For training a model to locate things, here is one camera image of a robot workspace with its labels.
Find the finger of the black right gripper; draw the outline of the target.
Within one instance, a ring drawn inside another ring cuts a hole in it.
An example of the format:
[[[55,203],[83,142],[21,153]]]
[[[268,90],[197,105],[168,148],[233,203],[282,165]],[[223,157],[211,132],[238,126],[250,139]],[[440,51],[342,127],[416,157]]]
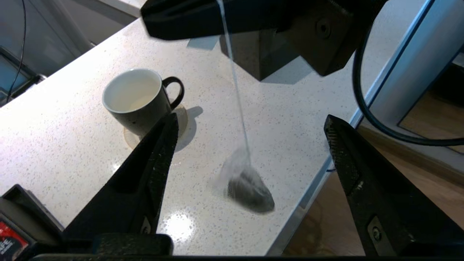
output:
[[[184,40],[229,33],[244,33],[286,28],[289,15],[280,16],[225,16],[226,29],[220,14],[167,16],[143,15],[142,21],[149,36],[161,40]]]
[[[264,18],[288,18],[286,0],[148,0],[142,6],[142,17],[216,17],[223,5],[225,14]]]

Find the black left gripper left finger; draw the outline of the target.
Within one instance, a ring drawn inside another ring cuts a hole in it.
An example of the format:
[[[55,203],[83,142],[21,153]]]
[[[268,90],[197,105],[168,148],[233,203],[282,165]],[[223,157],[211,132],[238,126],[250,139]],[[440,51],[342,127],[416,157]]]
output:
[[[171,255],[173,241],[157,234],[178,119],[161,118],[114,175],[64,229],[69,253]]]

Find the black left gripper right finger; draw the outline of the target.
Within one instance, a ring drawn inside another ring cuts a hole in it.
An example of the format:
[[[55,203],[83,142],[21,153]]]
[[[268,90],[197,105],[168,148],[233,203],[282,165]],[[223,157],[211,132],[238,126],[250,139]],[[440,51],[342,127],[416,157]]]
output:
[[[463,256],[462,228],[350,124],[324,132],[367,256]]]

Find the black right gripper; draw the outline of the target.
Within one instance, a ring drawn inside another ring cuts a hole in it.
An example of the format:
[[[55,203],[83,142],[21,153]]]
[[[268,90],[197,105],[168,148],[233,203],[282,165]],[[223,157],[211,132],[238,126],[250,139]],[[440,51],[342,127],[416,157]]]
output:
[[[371,30],[384,0],[299,0],[286,40],[320,76],[343,69]]]

